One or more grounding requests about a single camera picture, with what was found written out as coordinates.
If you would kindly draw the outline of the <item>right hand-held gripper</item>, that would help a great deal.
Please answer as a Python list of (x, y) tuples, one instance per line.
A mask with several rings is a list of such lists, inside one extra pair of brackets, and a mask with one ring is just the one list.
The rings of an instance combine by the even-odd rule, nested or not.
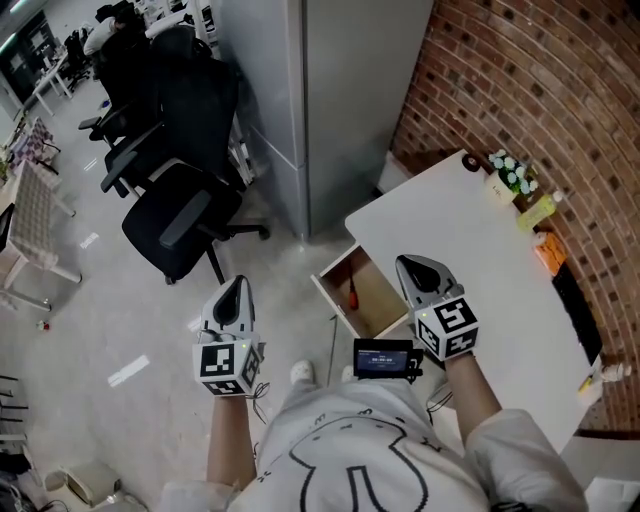
[(447, 361), (476, 348), (479, 322), (465, 290), (444, 264), (402, 254), (395, 261), (415, 336), (434, 361)]

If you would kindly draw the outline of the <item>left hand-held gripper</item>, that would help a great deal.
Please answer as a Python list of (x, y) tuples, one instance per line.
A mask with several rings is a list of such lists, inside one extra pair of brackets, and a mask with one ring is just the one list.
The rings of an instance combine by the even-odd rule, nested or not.
[(213, 395), (253, 394), (265, 346), (254, 322), (251, 286), (242, 275), (226, 281), (205, 303), (192, 346), (193, 371)]

